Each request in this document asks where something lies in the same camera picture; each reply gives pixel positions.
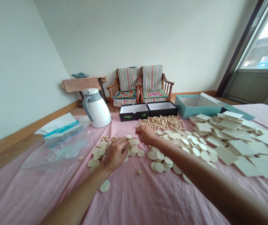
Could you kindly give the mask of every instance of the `chair armrest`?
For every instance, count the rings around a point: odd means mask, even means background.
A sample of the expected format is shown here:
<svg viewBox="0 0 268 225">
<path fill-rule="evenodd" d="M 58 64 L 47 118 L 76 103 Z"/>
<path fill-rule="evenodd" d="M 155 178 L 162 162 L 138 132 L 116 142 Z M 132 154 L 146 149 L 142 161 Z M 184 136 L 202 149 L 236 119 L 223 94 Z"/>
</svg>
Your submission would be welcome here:
<svg viewBox="0 0 268 225">
<path fill-rule="evenodd" d="M 117 85 L 117 78 L 115 78 L 114 85 L 107 87 L 107 89 L 109 90 L 109 89 L 113 88 L 115 85 Z"/>
<path fill-rule="evenodd" d="M 137 83 L 135 84 L 135 88 L 138 88 L 139 86 L 142 86 L 142 84 L 141 84 L 141 76 L 137 77 Z"/>
<path fill-rule="evenodd" d="M 171 85 L 174 85 L 174 84 L 175 84 L 174 82 L 171 82 L 171 81 L 167 80 L 166 77 L 165 77 L 165 74 L 164 74 L 164 73 L 162 74 L 162 78 L 163 78 L 163 80 L 164 80 L 166 83 L 169 83 L 169 84 L 171 84 Z"/>
</svg>

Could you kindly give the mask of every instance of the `light blue box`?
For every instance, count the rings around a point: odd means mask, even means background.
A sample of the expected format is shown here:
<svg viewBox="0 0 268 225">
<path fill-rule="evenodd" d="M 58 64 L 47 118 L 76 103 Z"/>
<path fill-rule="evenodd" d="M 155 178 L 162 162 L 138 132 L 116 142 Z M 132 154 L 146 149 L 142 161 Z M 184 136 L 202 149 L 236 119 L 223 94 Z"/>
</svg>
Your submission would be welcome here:
<svg viewBox="0 0 268 225">
<path fill-rule="evenodd" d="M 204 114 L 216 116 L 222 109 L 215 98 L 201 93 L 200 95 L 177 95 L 175 105 L 179 107 L 179 114 L 183 119 Z"/>
</svg>

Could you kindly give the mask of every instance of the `colorful seat cushion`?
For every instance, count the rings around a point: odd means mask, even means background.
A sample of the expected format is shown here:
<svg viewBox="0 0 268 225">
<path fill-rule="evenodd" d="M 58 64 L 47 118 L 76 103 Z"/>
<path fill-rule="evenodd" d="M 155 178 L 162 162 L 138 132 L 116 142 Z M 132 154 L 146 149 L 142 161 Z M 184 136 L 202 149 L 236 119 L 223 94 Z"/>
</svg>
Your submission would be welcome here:
<svg viewBox="0 0 268 225">
<path fill-rule="evenodd" d="M 168 98 L 162 89 L 154 91 L 143 91 L 143 98 Z"/>
<path fill-rule="evenodd" d="M 136 99 L 136 89 L 129 91 L 118 91 L 113 99 Z"/>
</svg>

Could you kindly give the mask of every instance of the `open box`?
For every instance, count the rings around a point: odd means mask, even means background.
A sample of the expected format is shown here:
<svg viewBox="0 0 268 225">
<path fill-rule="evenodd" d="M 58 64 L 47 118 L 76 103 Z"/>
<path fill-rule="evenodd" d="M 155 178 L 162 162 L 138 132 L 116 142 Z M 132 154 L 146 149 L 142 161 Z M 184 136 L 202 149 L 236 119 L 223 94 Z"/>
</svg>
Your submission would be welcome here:
<svg viewBox="0 0 268 225">
<path fill-rule="evenodd" d="M 175 105 L 179 107 L 179 114 L 183 119 L 204 114 L 207 116 L 215 116 L 222 110 L 218 100 L 201 93 L 200 95 L 177 95 Z"/>
<path fill-rule="evenodd" d="M 150 116 L 150 113 L 145 103 L 122 105 L 121 111 L 119 112 L 121 122 L 147 119 L 148 116 Z"/>
<path fill-rule="evenodd" d="M 149 102 L 147 107 L 150 111 L 150 116 L 169 116 L 178 115 L 179 108 L 171 101 L 161 101 L 161 102 Z"/>
</svg>

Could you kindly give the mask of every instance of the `striped chair cushion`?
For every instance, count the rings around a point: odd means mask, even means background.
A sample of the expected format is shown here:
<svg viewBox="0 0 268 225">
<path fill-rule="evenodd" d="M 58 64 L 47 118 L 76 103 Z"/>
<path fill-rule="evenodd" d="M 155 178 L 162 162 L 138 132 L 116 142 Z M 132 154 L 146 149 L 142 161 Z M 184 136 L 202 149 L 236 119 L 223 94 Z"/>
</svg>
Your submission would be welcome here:
<svg viewBox="0 0 268 225">
<path fill-rule="evenodd" d="M 162 65 L 142 67 L 144 91 L 159 90 L 162 85 Z"/>
<path fill-rule="evenodd" d="M 118 76 L 121 90 L 132 90 L 137 83 L 137 67 L 120 68 L 118 69 Z"/>
</svg>

